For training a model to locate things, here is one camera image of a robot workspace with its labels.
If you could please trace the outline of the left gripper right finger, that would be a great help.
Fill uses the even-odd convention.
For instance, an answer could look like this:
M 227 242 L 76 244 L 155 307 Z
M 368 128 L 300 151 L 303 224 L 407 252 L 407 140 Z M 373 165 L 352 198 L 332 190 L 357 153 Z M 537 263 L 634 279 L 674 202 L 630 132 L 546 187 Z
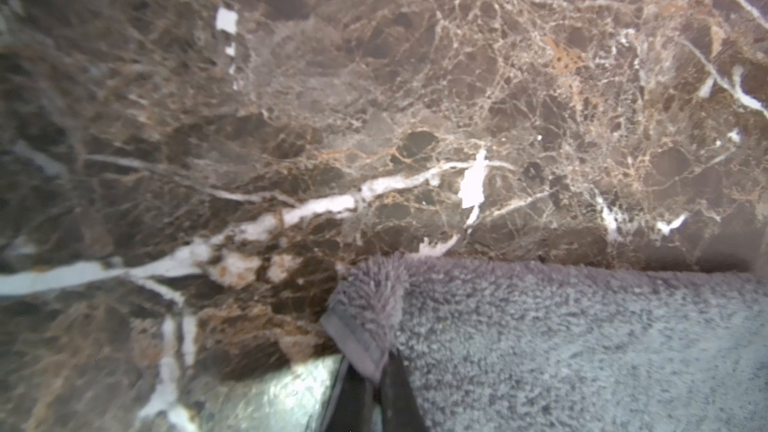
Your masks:
M 398 350 L 389 353 L 380 381 L 384 432 L 427 432 Z

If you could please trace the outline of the grey terry towel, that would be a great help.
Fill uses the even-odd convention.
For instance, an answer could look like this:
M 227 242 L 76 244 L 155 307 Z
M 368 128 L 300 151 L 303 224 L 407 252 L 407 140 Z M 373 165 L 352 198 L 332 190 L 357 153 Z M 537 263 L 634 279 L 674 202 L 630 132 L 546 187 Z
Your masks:
M 321 323 L 378 385 L 398 350 L 427 431 L 763 431 L 767 278 L 376 256 Z

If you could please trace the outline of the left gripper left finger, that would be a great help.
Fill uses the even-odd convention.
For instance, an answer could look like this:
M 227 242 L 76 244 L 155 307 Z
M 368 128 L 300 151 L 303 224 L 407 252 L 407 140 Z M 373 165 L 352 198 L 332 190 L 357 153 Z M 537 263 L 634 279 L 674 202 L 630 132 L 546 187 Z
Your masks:
M 323 415 L 323 432 L 370 432 L 373 385 L 342 359 Z

